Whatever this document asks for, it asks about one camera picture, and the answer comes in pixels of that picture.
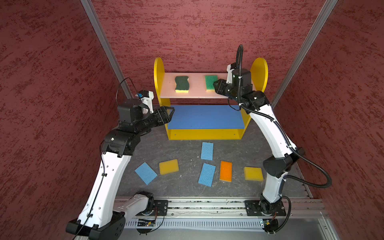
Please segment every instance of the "gray table surface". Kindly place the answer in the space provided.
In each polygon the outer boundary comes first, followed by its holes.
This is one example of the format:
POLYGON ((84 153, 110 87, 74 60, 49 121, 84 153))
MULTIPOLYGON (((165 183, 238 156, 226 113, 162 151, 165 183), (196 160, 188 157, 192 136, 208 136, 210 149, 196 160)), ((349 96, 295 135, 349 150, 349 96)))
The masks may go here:
MULTIPOLYGON (((271 149, 256 123, 251 121, 241 140, 170 141, 164 126, 152 129, 142 136, 135 152, 123 173, 117 196, 129 197, 140 191, 147 191, 155 197, 259 197, 265 185, 263 182, 246 181, 244 167, 262 167, 265 159, 272 156, 271 149), (201 160, 202 142, 214 143, 213 161, 201 160), (159 163, 178 159, 179 171, 160 175, 159 163), (232 182, 219 180, 220 162, 232 162, 232 182), (146 162, 158 176, 148 185, 135 173, 135 169, 146 162), (211 187, 199 184, 203 163, 216 166, 211 187)), ((300 176, 295 164, 290 174, 300 176)), ((288 179, 283 190, 288 197, 308 197, 304 186, 288 179)))

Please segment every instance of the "pink shelf board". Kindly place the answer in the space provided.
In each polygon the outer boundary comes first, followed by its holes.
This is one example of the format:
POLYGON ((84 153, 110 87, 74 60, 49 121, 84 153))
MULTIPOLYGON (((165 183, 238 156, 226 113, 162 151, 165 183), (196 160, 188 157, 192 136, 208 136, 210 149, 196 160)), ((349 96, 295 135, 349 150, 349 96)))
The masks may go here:
POLYGON ((205 75, 217 75, 218 79, 227 79, 226 73, 165 73, 163 86, 161 89, 161 98, 227 98, 215 92, 207 92, 205 87, 205 75), (189 92, 175 92, 175 77, 189 77, 189 92))

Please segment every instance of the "black cable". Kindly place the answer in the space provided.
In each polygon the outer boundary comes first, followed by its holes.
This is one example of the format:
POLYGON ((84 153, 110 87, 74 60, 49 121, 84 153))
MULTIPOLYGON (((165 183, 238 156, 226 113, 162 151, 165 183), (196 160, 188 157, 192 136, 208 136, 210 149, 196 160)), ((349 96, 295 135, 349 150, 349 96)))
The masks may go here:
POLYGON ((239 107, 239 109, 236 109, 236 108, 232 107, 231 104, 229 103, 229 99, 230 98, 227 98, 227 99, 228 99, 228 106, 230 106, 232 109, 235 109, 236 111, 240 111, 241 110, 241 107, 239 107))
POLYGON ((286 200, 288 200, 288 212, 287 212, 287 216, 285 217, 285 220, 283 221, 283 223, 279 226, 279 228, 276 229, 276 231, 272 231, 272 232, 268 232, 268 233, 276 233, 278 231, 280 231, 283 226, 287 223, 288 219, 289 219, 289 216, 291 215, 291 208, 292 208, 292 204, 291 204, 291 200, 289 199, 289 197, 287 196, 281 196, 282 198, 285 198, 286 200))
POLYGON ((250 110, 246 107, 243 107, 243 104, 240 104, 240 107, 243 108, 244 110, 248 111, 248 112, 251 112, 251 113, 254 113, 254 114, 257 114, 257 115, 260 115, 260 116, 263 116, 265 118, 268 118, 269 120, 271 120, 276 126, 277 128, 280 130, 281 134, 283 135, 284 139, 285 139, 285 142, 287 143, 287 146, 289 147, 289 149, 293 152, 293 154, 295 154, 298 158, 301 158, 303 159, 304 161, 306 161, 307 163, 311 164, 312 166, 314 166, 315 168, 317 168, 326 178, 327 178, 327 182, 325 184, 314 184, 312 182, 307 182, 305 181, 304 179, 301 179, 301 178, 298 178, 298 177, 295 177, 295 176, 292 176, 292 175, 286 175, 285 178, 291 178, 291 179, 294 179, 296 181, 299 181, 299 182, 302 182, 304 184, 307 184, 309 186, 312 186, 312 187, 317 187, 317 188, 327 188, 327 187, 330 187, 332 185, 332 179, 331 179, 331 176, 323 169, 321 168, 319 165, 311 162, 309 159, 301 156, 297 151, 296 149, 294 149, 291 145, 291 141, 289 140, 287 134, 285 133, 284 129, 282 128, 282 126, 280 125, 280 123, 273 117, 265 114, 265 113, 260 113, 258 111, 253 111, 253 110, 250 110))
POLYGON ((239 75, 238 75, 238 86, 237 86, 237 99, 236 101, 238 103, 241 103, 241 90, 242 90, 242 80, 243 80, 243 75, 241 73, 241 66, 243 63, 243 45, 239 45, 237 48, 237 53, 236 53, 236 65, 238 67, 239 75))
POLYGON ((116 103, 117 103, 117 105, 119 105, 119 103, 118 103, 118 93, 119 93, 120 86, 121 86, 121 84, 122 84, 123 82, 125 82, 127 79, 129 79, 129 80, 131 81, 131 83, 132 83, 132 85, 133 85, 133 88, 135 89, 136 93, 138 93, 138 91, 137 91, 137 89, 136 89, 136 87, 135 87, 135 84, 133 84, 132 79, 131 79, 130 77, 126 77, 125 79, 123 79, 123 80, 119 83, 118 89, 117 89, 117 91, 116 91, 116 103))
POLYGON ((159 210, 159 211, 161 211, 161 212, 163 213, 163 221, 161 222, 161 224, 160 224, 156 229, 151 230, 151 231, 149 231, 149 232, 147 232, 147 233, 153 232, 153 231, 159 229, 159 227, 161 227, 161 225, 163 225, 164 218, 166 217, 166 215, 164 214, 163 210, 161 210, 161 209, 157 209, 157 210, 159 210))
POLYGON ((88 219, 93 215, 93 214, 91 215, 91 211, 93 210, 93 205, 95 204, 97 195, 99 194, 99 190, 100 190, 101 184, 102 184, 103 179, 104 179, 104 176, 105 176, 105 165, 104 165, 103 157, 101 157, 101 163, 103 164, 103 174, 101 175, 102 177, 101 177, 101 181, 100 181, 99 188, 97 189, 97 192, 96 192, 95 198, 94 198, 94 200, 93 200, 91 209, 90 209, 90 211, 89 211, 89 214, 87 215, 87 219, 85 220, 84 224, 81 226, 80 230, 75 234, 75 236, 73 237, 72 240, 74 240, 74 239, 79 235, 79 233, 81 232, 81 230, 83 229, 83 227, 84 227, 85 224, 87 223, 88 219))

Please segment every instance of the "sponge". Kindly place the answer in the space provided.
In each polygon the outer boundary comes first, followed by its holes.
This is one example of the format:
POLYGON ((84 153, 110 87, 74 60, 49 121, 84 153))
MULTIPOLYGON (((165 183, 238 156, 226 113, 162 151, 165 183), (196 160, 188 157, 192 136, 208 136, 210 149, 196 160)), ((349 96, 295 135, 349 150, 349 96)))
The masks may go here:
POLYGON ((220 165, 220 180, 232 182, 232 163, 221 161, 220 165))
POLYGON ((189 77, 188 76, 177 76, 175 77, 176 88, 175 91, 177 93, 187 93, 189 92, 189 77))
POLYGON ((155 177, 157 177, 155 171, 153 171, 146 162, 141 164, 140 167, 136 168, 135 172, 146 185, 148 185, 150 182, 152 182, 153 179, 155 179, 155 177))
POLYGON ((213 160, 214 159, 214 144, 210 142, 203 142, 201 146, 201 159, 213 160))
POLYGON ((217 75, 206 75, 205 76, 205 86, 207 88, 207 92, 214 92, 214 82, 218 80, 217 75))
POLYGON ((264 180, 262 169, 259 167, 244 167, 245 180, 260 181, 264 180))
POLYGON ((159 163, 159 168, 160 168, 160 174, 165 175, 168 173, 179 171, 179 164, 177 162, 177 159, 173 159, 173 160, 159 163))
POLYGON ((204 163, 201 169, 199 183, 211 187, 214 179, 216 166, 204 163))

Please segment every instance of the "orange sponge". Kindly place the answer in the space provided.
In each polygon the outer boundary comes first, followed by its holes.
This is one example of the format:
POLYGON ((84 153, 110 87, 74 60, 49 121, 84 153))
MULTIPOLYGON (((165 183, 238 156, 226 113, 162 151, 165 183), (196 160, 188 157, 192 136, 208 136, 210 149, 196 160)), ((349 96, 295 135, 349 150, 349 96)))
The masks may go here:
POLYGON ((220 165, 220 180, 232 182, 232 163, 221 161, 220 165))

